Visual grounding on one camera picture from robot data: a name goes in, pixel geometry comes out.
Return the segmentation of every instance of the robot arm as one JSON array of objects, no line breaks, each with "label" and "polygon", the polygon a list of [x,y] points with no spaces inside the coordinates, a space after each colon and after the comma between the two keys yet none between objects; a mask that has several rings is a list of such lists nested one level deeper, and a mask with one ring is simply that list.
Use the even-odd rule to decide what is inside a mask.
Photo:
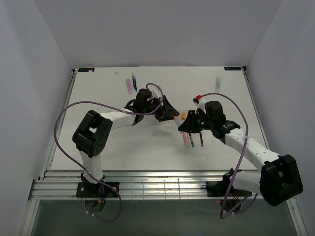
[{"label": "robot arm", "polygon": [[[196,98],[193,101],[197,105],[196,111],[188,112],[187,119],[178,130],[187,133],[210,130],[214,137],[241,153],[245,133],[237,123],[226,120],[220,102],[205,103],[203,99]],[[232,185],[234,190],[261,194],[272,206],[277,206],[303,192],[296,161],[292,156],[280,156],[254,139],[248,138],[244,157],[258,169],[258,172],[238,172]],[[219,195],[224,196],[232,175],[233,170],[226,173],[223,180],[218,183],[219,186],[213,186],[214,192],[218,193],[217,190],[220,189]]]},{"label": "robot arm", "polygon": [[[161,97],[159,90],[156,88],[152,91],[144,88],[140,89],[136,99],[129,101],[125,106],[125,112],[100,114],[93,110],[87,112],[75,131],[72,140],[81,154],[84,167],[92,176],[97,180],[104,180],[100,153],[106,145],[110,131],[127,125],[136,125],[144,117],[140,114],[154,111],[162,99],[161,106],[153,114],[155,118],[162,122],[172,120],[174,116],[179,116],[179,112],[169,104],[165,96]],[[128,112],[137,113],[137,115],[128,114]],[[93,196],[103,194],[103,186],[92,179],[88,173],[82,173],[81,180],[84,189],[89,194]]]}]

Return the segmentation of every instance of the white tabletop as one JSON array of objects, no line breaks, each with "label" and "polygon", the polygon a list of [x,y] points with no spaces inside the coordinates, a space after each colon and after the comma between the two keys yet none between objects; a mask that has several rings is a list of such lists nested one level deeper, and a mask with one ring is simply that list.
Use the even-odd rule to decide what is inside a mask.
[{"label": "white tabletop", "polygon": [[[221,77],[220,92],[232,98],[243,111],[249,123],[249,136],[264,145],[263,135],[242,71],[225,71],[224,67],[118,67],[95,68],[94,72],[78,72],[71,92],[70,103],[82,100],[96,101],[122,108],[134,99],[129,95],[126,79],[136,75],[137,87],[148,82],[161,86],[171,105],[180,113],[194,110],[192,99],[199,94],[215,91],[216,77]],[[226,118],[245,129],[234,105],[220,96],[205,97],[217,100],[223,106]],[[91,104],[70,108],[65,115],[60,133],[60,144],[76,160],[81,156],[72,142],[72,135],[89,110],[99,113],[112,110]],[[194,171],[229,170],[235,167],[239,153],[215,139],[210,131],[203,131],[204,147],[199,134],[193,134],[195,147],[186,148],[175,121],[158,122],[146,116],[135,126],[112,131],[101,153],[103,170],[124,171]],[[80,167],[56,150],[51,170],[79,170]],[[243,159],[241,169],[255,170]]]}]

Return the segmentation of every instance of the marker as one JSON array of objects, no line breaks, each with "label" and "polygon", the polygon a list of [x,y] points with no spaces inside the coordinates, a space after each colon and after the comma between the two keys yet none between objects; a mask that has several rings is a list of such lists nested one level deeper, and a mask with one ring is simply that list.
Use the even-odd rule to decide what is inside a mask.
[{"label": "marker", "polygon": [[218,76],[216,78],[216,92],[220,92],[220,83],[221,83],[221,77]]},{"label": "marker", "polygon": [[131,77],[132,77],[133,89],[134,89],[136,92],[138,92],[136,76],[135,76],[133,73],[131,73]]},{"label": "marker", "polygon": [[199,132],[199,135],[200,135],[200,142],[201,142],[201,146],[203,147],[203,140],[202,140],[202,134],[201,134],[201,131]]},{"label": "marker", "polygon": [[132,85],[131,85],[130,79],[126,79],[126,84],[127,84],[127,89],[128,89],[129,95],[132,95],[133,94],[133,90],[132,90]]},{"label": "marker", "polygon": [[191,146],[192,146],[192,147],[194,147],[194,146],[195,146],[195,144],[193,144],[193,140],[192,140],[191,133],[189,133],[189,138],[190,138]]},{"label": "marker", "polygon": [[[174,116],[174,120],[175,120],[175,122],[176,122],[177,128],[178,128],[179,126],[181,126],[181,122],[180,122],[180,119],[179,119],[178,116]],[[184,132],[181,132],[181,131],[180,131],[180,133],[183,134],[183,139],[184,139],[184,145],[185,145],[185,147],[186,147],[186,148],[189,148],[190,145],[189,145],[188,134],[187,134],[187,133],[184,133]]]}]

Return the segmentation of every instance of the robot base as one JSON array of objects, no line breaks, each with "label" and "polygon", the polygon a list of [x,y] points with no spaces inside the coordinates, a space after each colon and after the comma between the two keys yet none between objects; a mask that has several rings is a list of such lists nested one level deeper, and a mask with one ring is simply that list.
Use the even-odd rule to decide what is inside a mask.
[{"label": "robot base", "polygon": [[[104,182],[106,183],[107,185],[113,187],[113,188],[116,188],[117,192],[119,192],[119,182]],[[103,193],[100,195],[100,196],[97,196],[97,197],[104,197],[106,194],[108,194],[107,198],[116,198],[118,197],[117,194],[104,186],[104,191]],[[91,194],[90,191],[88,191],[84,185],[83,185],[83,182],[80,182],[78,183],[78,187],[77,187],[77,192],[76,192],[76,195],[75,195],[77,198],[95,198],[96,196]]]},{"label": "robot base", "polygon": [[[207,181],[201,188],[207,190],[207,197],[224,197],[227,187],[228,183],[226,184],[223,181]],[[239,197],[244,197],[248,193],[245,190],[231,188],[230,196],[239,195]]]}]

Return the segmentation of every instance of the purple cable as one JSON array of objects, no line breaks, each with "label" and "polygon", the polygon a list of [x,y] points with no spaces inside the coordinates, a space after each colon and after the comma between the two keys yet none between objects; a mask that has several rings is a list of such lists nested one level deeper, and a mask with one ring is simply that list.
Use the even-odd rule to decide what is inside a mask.
[{"label": "purple cable", "polygon": [[[253,200],[251,201],[251,203],[250,203],[247,207],[245,207],[244,209],[242,209],[242,210],[240,210],[240,211],[238,211],[238,212],[235,212],[234,214],[243,213],[243,212],[247,211],[249,208],[251,208],[251,206],[254,204],[254,201],[255,201],[256,198],[257,198],[257,195],[258,195],[258,194],[256,194],[256,195],[254,196]],[[203,210],[203,211],[221,212],[220,210],[205,209],[205,208],[201,208],[201,207],[199,207],[199,206],[195,206],[195,208],[197,208],[198,210]]]},{"label": "purple cable", "polygon": [[[229,101],[231,101],[231,102],[234,104],[234,106],[237,108],[237,110],[240,112],[240,114],[241,114],[241,116],[242,116],[242,118],[243,118],[243,120],[244,120],[245,127],[246,127],[244,145],[243,145],[243,148],[242,148],[242,151],[241,151],[240,159],[239,159],[238,162],[237,162],[237,165],[236,165],[235,170],[234,170],[233,175],[232,175],[232,179],[231,179],[230,184],[228,185],[228,188],[227,188],[227,190],[226,190],[226,193],[225,193],[225,196],[224,196],[224,199],[223,199],[223,203],[222,203],[222,207],[221,207],[221,211],[220,211],[220,218],[221,218],[221,219],[225,219],[226,217],[228,217],[228,216],[233,212],[233,210],[235,210],[240,204],[242,204],[242,203],[250,196],[249,194],[247,194],[247,195],[245,196],[245,198],[243,198],[238,204],[236,204],[226,215],[223,215],[223,214],[224,214],[225,205],[226,205],[226,201],[227,201],[227,197],[228,197],[228,195],[229,195],[229,193],[230,193],[230,191],[231,191],[232,184],[233,184],[233,182],[234,182],[234,180],[235,180],[237,171],[238,171],[238,169],[240,168],[242,159],[243,159],[244,154],[245,154],[246,145],[247,145],[248,129],[249,129],[249,128],[248,128],[248,123],[247,123],[247,120],[246,120],[246,118],[245,118],[243,112],[241,111],[240,107],[239,107],[231,98],[229,98],[228,96],[226,96],[226,95],[224,95],[224,94],[217,93],[217,92],[206,93],[206,94],[202,95],[201,97],[205,97],[205,96],[209,96],[209,95],[219,95],[219,96],[225,97],[226,99],[228,99]],[[238,213],[242,213],[242,212],[244,212],[245,210],[247,210],[248,208],[250,208],[250,207],[253,205],[253,203],[254,203],[256,197],[257,197],[257,194],[256,194],[256,196],[253,198],[251,204],[249,204],[249,206],[248,206],[247,208],[245,208],[245,209],[242,210],[242,211],[239,211]]]},{"label": "purple cable", "polygon": [[164,100],[164,95],[163,95],[162,89],[161,89],[158,85],[153,84],[153,83],[148,83],[148,84],[146,85],[146,88],[148,88],[148,85],[153,85],[153,86],[157,87],[158,90],[161,92],[161,102],[159,103],[159,105],[157,106],[157,108],[155,108],[153,111],[151,111],[151,112],[149,112],[149,113],[125,112],[125,111],[123,111],[123,110],[121,110],[121,109],[118,109],[118,108],[115,108],[115,107],[111,107],[111,106],[108,106],[108,105],[105,105],[105,104],[102,104],[102,103],[98,103],[98,102],[80,101],[80,102],[74,102],[74,103],[72,103],[72,104],[66,106],[65,108],[63,108],[62,111],[60,112],[60,114],[58,115],[58,117],[57,117],[57,119],[56,119],[56,122],[55,122],[55,126],[54,126],[54,139],[55,139],[56,145],[57,145],[57,147],[60,149],[60,151],[61,151],[66,157],[68,157],[71,161],[73,161],[73,162],[76,163],[78,166],[80,166],[84,171],[86,171],[86,172],[88,173],[88,175],[89,175],[93,180],[97,181],[98,183],[104,185],[104,186],[107,187],[107,188],[110,188],[111,190],[113,190],[113,191],[117,194],[117,196],[118,196],[118,198],[119,198],[119,212],[118,212],[118,214],[117,214],[113,219],[107,220],[107,219],[105,219],[105,218],[103,218],[103,217],[101,217],[101,216],[99,216],[99,215],[96,215],[96,214],[94,214],[93,212],[90,212],[90,211],[89,211],[90,214],[92,214],[93,216],[96,216],[98,219],[101,219],[101,220],[103,220],[103,221],[105,221],[105,222],[109,222],[109,223],[110,223],[110,222],[113,222],[113,221],[115,221],[115,220],[119,217],[119,215],[120,215],[121,212],[122,212],[122,208],[123,208],[122,198],[121,198],[119,192],[118,192],[116,189],[114,189],[112,186],[110,186],[110,185],[108,185],[108,184],[106,184],[106,183],[104,183],[104,182],[102,182],[102,181],[99,181],[99,180],[96,179],[94,176],[92,176],[92,175],[88,172],[88,170],[87,170],[82,164],[80,164],[77,160],[75,160],[73,157],[71,157],[71,156],[61,147],[61,145],[60,145],[60,143],[59,143],[59,141],[58,141],[58,138],[57,138],[57,127],[58,127],[58,123],[59,123],[59,121],[60,121],[60,119],[61,119],[61,116],[63,115],[63,113],[64,113],[66,110],[68,110],[70,107],[73,107],[74,105],[83,104],[83,103],[95,104],[95,105],[99,105],[99,106],[102,106],[102,107],[107,107],[107,108],[110,108],[110,109],[113,109],[113,110],[116,110],[116,111],[119,111],[119,112],[125,112],[125,113],[131,114],[131,115],[137,115],[137,116],[153,115],[154,112],[156,112],[156,111],[160,108],[160,106],[162,105],[163,100]]}]

